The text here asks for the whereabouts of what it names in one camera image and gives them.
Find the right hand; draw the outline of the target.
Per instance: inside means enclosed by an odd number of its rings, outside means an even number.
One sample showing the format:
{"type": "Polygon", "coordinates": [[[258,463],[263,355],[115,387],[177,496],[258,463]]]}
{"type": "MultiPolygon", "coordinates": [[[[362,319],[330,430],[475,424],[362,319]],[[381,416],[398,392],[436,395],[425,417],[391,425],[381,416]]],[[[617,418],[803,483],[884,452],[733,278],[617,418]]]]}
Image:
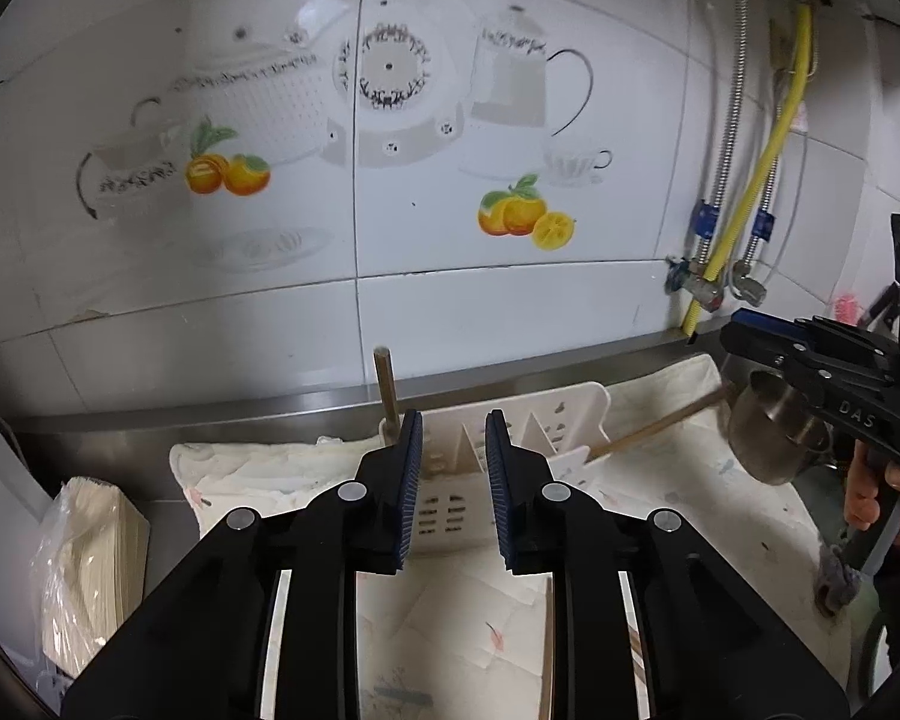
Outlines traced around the right hand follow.
{"type": "MultiPolygon", "coordinates": [[[[857,530],[868,530],[881,517],[884,509],[881,500],[889,491],[900,494],[900,466],[894,461],[878,465],[870,447],[857,440],[845,483],[845,522],[857,530]]],[[[894,544],[900,546],[900,530],[894,544]]]]}

